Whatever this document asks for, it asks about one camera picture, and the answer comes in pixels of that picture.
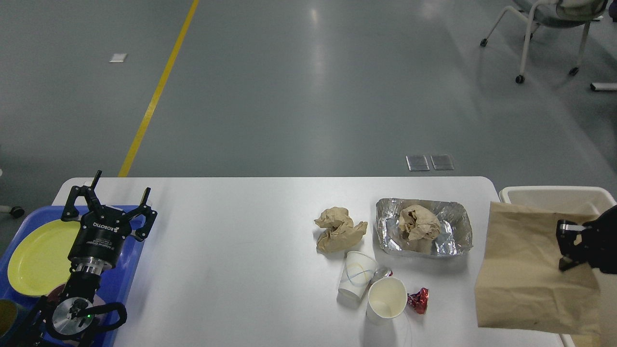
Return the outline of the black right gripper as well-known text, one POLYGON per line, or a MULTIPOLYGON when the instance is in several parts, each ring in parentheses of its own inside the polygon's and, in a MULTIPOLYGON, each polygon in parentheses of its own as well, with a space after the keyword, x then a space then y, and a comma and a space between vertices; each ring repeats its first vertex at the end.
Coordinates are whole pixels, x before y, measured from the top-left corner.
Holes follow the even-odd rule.
POLYGON ((597 219, 577 224, 557 221, 556 239, 561 252, 558 270, 565 272, 588 263, 604 274, 617 274, 617 207, 604 211, 597 219), (577 237, 582 240, 576 244, 577 237))

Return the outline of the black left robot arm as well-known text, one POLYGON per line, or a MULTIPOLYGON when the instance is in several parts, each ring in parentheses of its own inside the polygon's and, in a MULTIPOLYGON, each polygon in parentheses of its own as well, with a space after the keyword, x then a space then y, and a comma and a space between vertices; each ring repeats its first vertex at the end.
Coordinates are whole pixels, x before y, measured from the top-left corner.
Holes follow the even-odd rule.
POLYGON ((102 275, 116 268, 126 240, 147 239, 157 218, 148 205, 151 189, 146 187, 140 203, 130 211, 102 204, 95 193, 101 178, 97 171, 89 185, 73 186, 60 215, 62 222, 78 222, 79 230, 67 259, 69 277, 57 295, 42 295, 23 319, 13 321, 13 333, 5 347, 53 346, 74 341, 90 347, 99 334, 112 332, 126 322, 124 303, 95 304, 102 275))

